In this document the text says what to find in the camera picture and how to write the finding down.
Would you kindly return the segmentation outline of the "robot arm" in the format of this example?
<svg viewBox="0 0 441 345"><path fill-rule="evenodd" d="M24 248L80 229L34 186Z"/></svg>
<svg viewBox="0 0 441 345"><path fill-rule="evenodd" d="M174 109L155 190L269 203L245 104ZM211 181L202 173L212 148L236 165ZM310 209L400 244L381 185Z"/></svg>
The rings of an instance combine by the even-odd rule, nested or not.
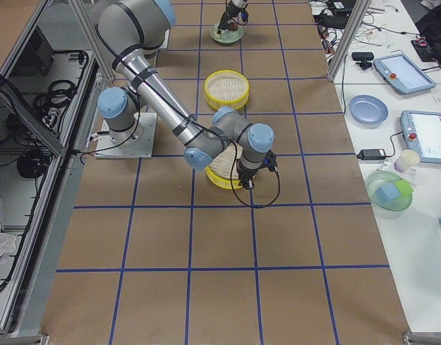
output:
<svg viewBox="0 0 441 345"><path fill-rule="evenodd" d="M162 45L174 23L170 1L112 1L99 16L96 32L111 67L128 80L185 146L187 163L203 170L235 142L242 148L236 163L240 184L251 189L260 169L277 169L271 151L274 131L267 124L252 124L228 106L216 111L212 127L206 129L196 122L145 55Z"/></svg>
<svg viewBox="0 0 441 345"><path fill-rule="evenodd" d="M234 19L240 16L241 21L245 24L249 22L249 13L246 8L248 6L247 1L243 0L231 0L224 9L222 17L220 18L219 27L225 29Z"/></svg>

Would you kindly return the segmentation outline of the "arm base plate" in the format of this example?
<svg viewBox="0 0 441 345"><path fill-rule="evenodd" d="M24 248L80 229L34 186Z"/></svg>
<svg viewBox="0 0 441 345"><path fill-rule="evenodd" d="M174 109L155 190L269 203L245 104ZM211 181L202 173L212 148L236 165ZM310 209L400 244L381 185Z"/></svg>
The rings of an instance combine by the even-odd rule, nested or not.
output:
<svg viewBox="0 0 441 345"><path fill-rule="evenodd" d="M157 114L135 113L135 124L125 132L114 132L103 120L94 156L98 159L150 159L157 128Z"/></svg>

